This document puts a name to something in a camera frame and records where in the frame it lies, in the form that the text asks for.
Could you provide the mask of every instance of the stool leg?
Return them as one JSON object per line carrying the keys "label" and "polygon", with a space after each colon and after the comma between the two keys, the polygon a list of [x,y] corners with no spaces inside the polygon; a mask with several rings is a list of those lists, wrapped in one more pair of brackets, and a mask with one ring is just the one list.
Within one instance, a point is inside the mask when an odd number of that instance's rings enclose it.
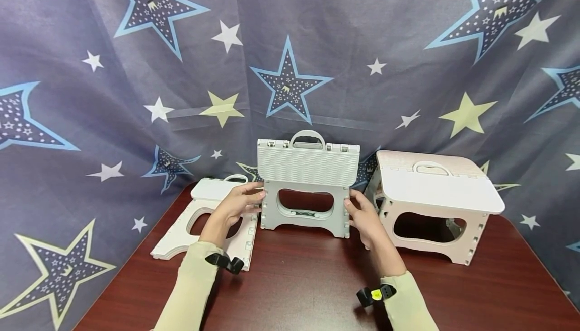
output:
{"label": "stool leg", "polygon": [[481,240],[489,216],[488,214],[466,212],[461,215],[461,218],[465,220],[465,229],[458,239],[450,243],[445,254],[451,259],[451,262],[468,266]]}

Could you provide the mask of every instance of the yellow star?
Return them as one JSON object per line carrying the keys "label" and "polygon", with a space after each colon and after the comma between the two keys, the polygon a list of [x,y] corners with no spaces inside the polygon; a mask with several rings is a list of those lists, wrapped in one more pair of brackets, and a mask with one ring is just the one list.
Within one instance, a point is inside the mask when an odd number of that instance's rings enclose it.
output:
{"label": "yellow star", "polygon": [[234,105],[236,103],[236,99],[238,98],[238,94],[235,94],[231,97],[222,100],[221,98],[217,97],[211,91],[207,91],[209,93],[209,98],[211,99],[211,107],[209,109],[203,111],[200,115],[206,116],[215,116],[219,120],[219,124],[222,128],[226,124],[226,121],[229,117],[244,117],[240,111],[234,109]]}
{"label": "yellow star", "polygon": [[497,101],[493,101],[482,105],[474,105],[467,92],[465,92],[463,93],[463,98],[461,99],[459,108],[450,113],[444,114],[439,118],[454,121],[450,139],[465,128],[472,129],[478,133],[484,133],[481,124],[479,123],[479,117],[496,103]]}
{"label": "yellow star", "polygon": [[[485,164],[483,164],[480,167],[480,169],[481,169],[481,171],[483,171],[483,173],[485,175],[487,175],[487,171],[489,170],[489,160]],[[495,189],[497,191],[501,191],[501,190],[506,190],[506,189],[510,189],[510,188],[513,188],[516,186],[521,186],[521,185],[520,184],[493,184],[493,186],[495,186]]]}

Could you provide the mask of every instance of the person's right hand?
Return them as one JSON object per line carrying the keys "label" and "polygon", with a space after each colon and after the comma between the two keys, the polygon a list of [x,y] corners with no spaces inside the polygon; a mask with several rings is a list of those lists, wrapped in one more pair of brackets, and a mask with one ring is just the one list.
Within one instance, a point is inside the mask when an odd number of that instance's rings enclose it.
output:
{"label": "person's right hand", "polygon": [[384,241],[385,237],[388,239],[389,236],[383,228],[373,204],[358,190],[351,189],[350,196],[354,197],[360,205],[360,209],[358,209],[350,199],[344,200],[344,206],[352,217],[350,225],[358,229],[362,243],[367,250],[370,250],[374,244]]}

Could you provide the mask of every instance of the blue star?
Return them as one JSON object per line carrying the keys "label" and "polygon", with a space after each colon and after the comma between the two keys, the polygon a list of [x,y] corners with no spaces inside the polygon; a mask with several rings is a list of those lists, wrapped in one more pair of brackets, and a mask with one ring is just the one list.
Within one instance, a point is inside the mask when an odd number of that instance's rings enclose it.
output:
{"label": "blue star", "polygon": [[478,41],[475,63],[501,35],[541,0],[471,0],[473,8],[425,49]]}
{"label": "blue star", "polygon": [[65,250],[16,234],[33,258],[41,276],[0,309],[0,318],[48,300],[54,329],[58,330],[72,304],[77,287],[115,268],[114,265],[92,259],[89,255],[94,224],[93,219]]}
{"label": "blue star", "polygon": [[165,175],[165,182],[163,189],[161,189],[161,194],[163,194],[163,192],[169,188],[173,180],[175,180],[177,174],[188,174],[193,176],[189,170],[183,167],[183,164],[198,161],[200,157],[201,155],[190,160],[179,159],[169,155],[166,151],[160,149],[159,146],[156,145],[155,162],[153,163],[153,167],[147,174],[143,175],[142,178]]}
{"label": "blue star", "polygon": [[333,78],[298,74],[294,52],[290,44],[290,36],[286,38],[286,45],[284,46],[278,72],[250,68],[272,91],[266,117],[277,113],[284,107],[291,107],[300,117],[312,125],[305,95],[333,80]]}
{"label": "blue star", "polygon": [[576,242],[576,243],[567,245],[566,248],[569,248],[570,250],[573,250],[576,252],[580,252],[580,242]]}
{"label": "blue star", "polygon": [[0,89],[0,149],[11,144],[79,151],[30,117],[28,95],[40,82]]}
{"label": "blue star", "polygon": [[574,68],[542,68],[558,86],[558,91],[524,123],[534,117],[567,103],[580,109],[580,65]]}
{"label": "blue star", "polygon": [[369,155],[366,159],[358,162],[358,172],[356,173],[356,182],[354,183],[352,188],[359,188],[359,190],[363,191],[364,187],[367,183],[369,183],[375,169],[377,168],[377,156],[375,153],[379,151],[381,147],[377,147],[377,149]]}
{"label": "blue star", "polygon": [[207,11],[209,8],[189,0],[129,0],[129,8],[115,37],[153,28],[179,60],[183,60],[173,22]]}

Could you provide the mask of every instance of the stool carrying handle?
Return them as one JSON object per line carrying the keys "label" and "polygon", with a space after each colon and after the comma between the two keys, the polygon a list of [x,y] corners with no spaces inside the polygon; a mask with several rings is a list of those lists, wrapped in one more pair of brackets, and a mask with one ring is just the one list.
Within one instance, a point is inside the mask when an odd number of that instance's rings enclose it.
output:
{"label": "stool carrying handle", "polygon": [[418,161],[413,165],[413,171],[415,171],[416,173],[429,174],[428,172],[425,172],[425,171],[419,171],[418,170],[419,167],[438,168],[438,169],[441,169],[444,172],[446,172],[447,175],[451,175],[451,171],[449,171],[442,164],[436,163],[434,161]]}
{"label": "stool carrying handle", "polygon": [[297,147],[296,145],[294,145],[294,142],[296,141],[296,139],[298,137],[314,137],[314,139],[317,139],[318,141],[320,141],[320,143],[322,144],[322,149],[324,150],[326,148],[326,142],[324,141],[323,137],[321,136],[320,133],[314,131],[314,130],[301,130],[298,131],[290,140],[290,146],[293,147]]}
{"label": "stool carrying handle", "polygon": [[248,182],[248,177],[242,174],[232,174],[225,177],[225,181],[229,181],[229,179],[241,179],[244,180],[244,184]]}

